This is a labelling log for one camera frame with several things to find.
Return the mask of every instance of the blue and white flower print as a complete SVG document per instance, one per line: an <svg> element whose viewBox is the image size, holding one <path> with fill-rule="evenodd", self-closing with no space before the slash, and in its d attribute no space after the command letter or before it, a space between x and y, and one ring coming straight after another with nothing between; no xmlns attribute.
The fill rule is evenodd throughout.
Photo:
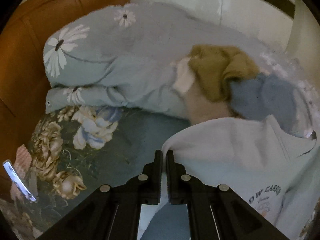
<svg viewBox="0 0 320 240"><path fill-rule="evenodd" d="M82 150L87 143L94 149L101 149L112 139L118 126L122 109L111 106L81 106L73 115L81 126L73 137L75 149Z"/></svg>

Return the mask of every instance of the white t-shirt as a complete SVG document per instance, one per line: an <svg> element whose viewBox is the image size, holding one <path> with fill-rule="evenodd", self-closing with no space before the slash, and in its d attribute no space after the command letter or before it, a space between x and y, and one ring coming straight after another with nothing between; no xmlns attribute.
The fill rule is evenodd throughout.
<svg viewBox="0 0 320 240"><path fill-rule="evenodd" d="M227 184L276 225L286 192L311 165L318 148L315 139L286 134L269 115L263 122L220 118L191 126L170 137L162 151L173 150L175 162L204 184ZM165 173L162 177L161 203L141 208L139 237L168 202Z"/></svg>

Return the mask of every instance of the blue cloth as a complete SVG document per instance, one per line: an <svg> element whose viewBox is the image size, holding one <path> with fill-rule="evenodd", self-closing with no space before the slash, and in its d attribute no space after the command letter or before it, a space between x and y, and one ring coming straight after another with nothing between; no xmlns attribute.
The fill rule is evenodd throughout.
<svg viewBox="0 0 320 240"><path fill-rule="evenodd" d="M281 129L292 134L297 113L294 85L276 75L260 73L255 79L231 82L230 87L233 110L246 119L257 121L272 114Z"/></svg>

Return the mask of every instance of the white daisy print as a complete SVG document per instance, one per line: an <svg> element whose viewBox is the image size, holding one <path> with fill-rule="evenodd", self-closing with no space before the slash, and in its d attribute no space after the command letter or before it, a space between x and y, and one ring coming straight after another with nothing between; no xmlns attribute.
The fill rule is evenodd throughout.
<svg viewBox="0 0 320 240"><path fill-rule="evenodd" d="M64 28L61 30L59 39L51 38L48 41L48 45L54 46L54 48L50 49L43 57L44 64L47 64L46 71L49 74L51 72L51 76L60 75L60 67L64 69L64 66L67 64L66 57L64 56L64 52L71 52L74 48L78 47L77 44L72 41L84 39L87 37L87 31L90 30L89 27L85 27L83 24L72 28Z"/></svg>
<svg viewBox="0 0 320 240"><path fill-rule="evenodd" d="M136 22L136 16L129 10L118 10L115 12L115 21L119 22L119 26L127 28Z"/></svg>
<svg viewBox="0 0 320 240"><path fill-rule="evenodd" d="M85 103L81 97L81 91L81 87L69 87L63 90L63 94L67 95L68 103L71 103L72 101L75 105L79 105L81 102Z"/></svg>

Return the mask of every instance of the bed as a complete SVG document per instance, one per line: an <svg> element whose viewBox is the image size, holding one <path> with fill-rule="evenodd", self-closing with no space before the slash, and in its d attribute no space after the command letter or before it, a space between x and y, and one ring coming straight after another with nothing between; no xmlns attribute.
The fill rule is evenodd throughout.
<svg viewBox="0 0 320 240"><path fill-rule="evenodd" d="M0 69L0 121L1 129L6 131L0 141L1 153L5 153L1 155L1 160L10 159L13 162L16 149L22 144L35 154L38 152L37 148L44 149L44 141L48 139L55 143L57 151L61 151L60 161L52 162L42 174L43 181L38 182L41 201L37 204L25 202L18 207L37 226L37 230L45 231L101 184L117 186L138 175L143 165L152 161L155 149L161 148L170 136L189 126L184 119L152 114L136 108L67 106L44 116L46 94L50 89L43 65L43 49L47 39L63 26L92 11L110 5L123 6L129 2L29 0L15 11L0 36L4 59ZM296 75L293 70L279 69L276 64L279 59L275 56L275 62L273 56L275 55L266 49L265 54L256 59L264 62L269 70L277 68L279 75ZM308 82L303 82L300 86L312 98L315 91ZM82 130L83 116L89 116L96 125L99 117L112 124L103 140L96 134ZM52 171L59 174L53 182ZM11 182L3 169L0 176L0 197L11 201ZM75 187L71 192L62 189L61 185L66 179L72 180ZM186 215L186 209L177 209L174 213L177 216ZM148 231L156 231L157 219L158 223L162 220L156 216ZM182 221L180 226L186 234L179 234L179 237L187 239L188 221ZM145 239L153 233L149 232L148 235L147 232Z"/></svg>

